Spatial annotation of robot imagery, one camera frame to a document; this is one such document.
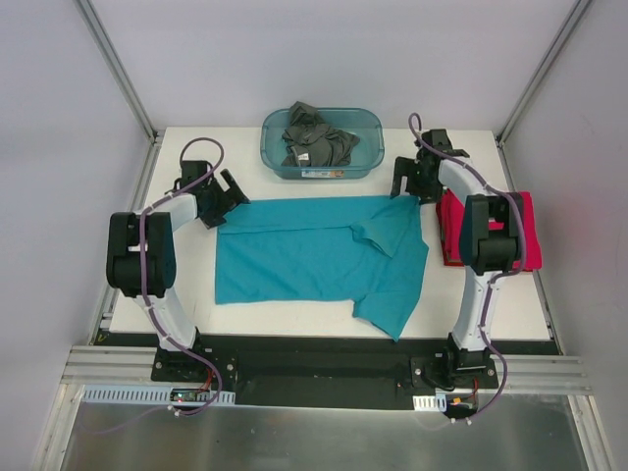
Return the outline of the teal t shirt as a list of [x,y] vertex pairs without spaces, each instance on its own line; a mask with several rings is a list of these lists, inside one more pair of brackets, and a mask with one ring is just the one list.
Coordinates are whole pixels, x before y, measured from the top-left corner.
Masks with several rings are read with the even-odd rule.
[[350,300],[352,315],[399,340],[429,247],[417,198],[256,200],[217,231],[217,304]]

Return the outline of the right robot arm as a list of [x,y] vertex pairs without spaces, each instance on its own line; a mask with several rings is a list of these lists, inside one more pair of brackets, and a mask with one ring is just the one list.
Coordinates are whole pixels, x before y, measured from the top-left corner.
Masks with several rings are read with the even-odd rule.
[[436,203],[448,189],[463,204],[458,249],[465,285],[451,338],[460,352],[484,352],[491,344],[501,281],[525,267],[524,203],[518,193],[491,186],[469,154],[452,147],[445,130],[413,134],[417,154],[395,159],[391,197],[406,192],[422,203]]

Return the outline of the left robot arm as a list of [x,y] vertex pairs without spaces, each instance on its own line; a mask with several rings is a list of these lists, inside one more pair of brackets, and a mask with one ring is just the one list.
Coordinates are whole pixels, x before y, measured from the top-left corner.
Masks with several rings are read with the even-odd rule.
[[116,212],[109,221],[107,282],[144,310],[162,349],[179,351],[173,368],[188,382],[205,375],[208,360],[193,348],[197,328],[175,291],[174,234],[194,221],[217,228],[229,212],[250,202],[229,170],[220,176],[218,182],[206,161],[185,162],[173,189],[161,199],[139,212]]

